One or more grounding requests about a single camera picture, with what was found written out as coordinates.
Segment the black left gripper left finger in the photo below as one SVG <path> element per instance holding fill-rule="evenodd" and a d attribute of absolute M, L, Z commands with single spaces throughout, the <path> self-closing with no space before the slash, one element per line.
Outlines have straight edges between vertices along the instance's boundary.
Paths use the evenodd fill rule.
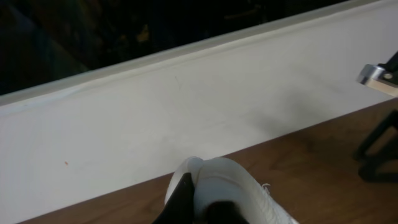
<path fill-rule="evenodd" d="M 185 173 L 178 181 L 164 209 L 152 224 L 192 224 L 194 192 L 192 175 Z"/>

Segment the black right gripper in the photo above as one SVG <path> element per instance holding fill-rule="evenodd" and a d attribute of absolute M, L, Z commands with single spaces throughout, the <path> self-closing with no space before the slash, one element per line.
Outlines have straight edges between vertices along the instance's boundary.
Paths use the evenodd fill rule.
<path fill-rule="evenodd" d="M 378 66 L 384 71 L 379 80 L 388 85 L 397 86 L 397 56 L 396 52 L 386 63 Z M 376 143 L 389 129 L 394 130 L 388 140 L 379 146 Z M 397 171 L 380 172 L 380 168 L 388 162 L 397 160 L 397 110 L 392 110 L 371 132 L 364 138 L 353 159 L 360 162 L 358 175 L 366 182 L 397 182 Z"/>

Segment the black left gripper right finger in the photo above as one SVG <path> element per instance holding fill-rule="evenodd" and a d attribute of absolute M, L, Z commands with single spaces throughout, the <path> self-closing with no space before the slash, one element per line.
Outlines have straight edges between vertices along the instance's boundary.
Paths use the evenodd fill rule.
<path fill-rule="evenodd" d="M 238 207 L 229 201 L 215 202 L 206 209 L 207 224 L 249 224 Z"/>

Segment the white t-shirt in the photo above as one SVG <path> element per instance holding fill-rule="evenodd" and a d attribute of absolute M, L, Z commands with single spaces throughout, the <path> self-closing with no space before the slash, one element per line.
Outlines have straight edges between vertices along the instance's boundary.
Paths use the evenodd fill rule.
<path fill-rule="evenodd" d="M 215 202 L 229 201 L 238 207 L 249 223 L 296 223 L 296 219 L 271 197 L 265 184 L 259 184 L 245 168 L 225 157 L 209 160 L 199 157 L 185 159 L 173 173 L 164 205 L 185 173 L 191 173 L 195 187 L 193 222 L 207 223 L 208 206 Z"/>

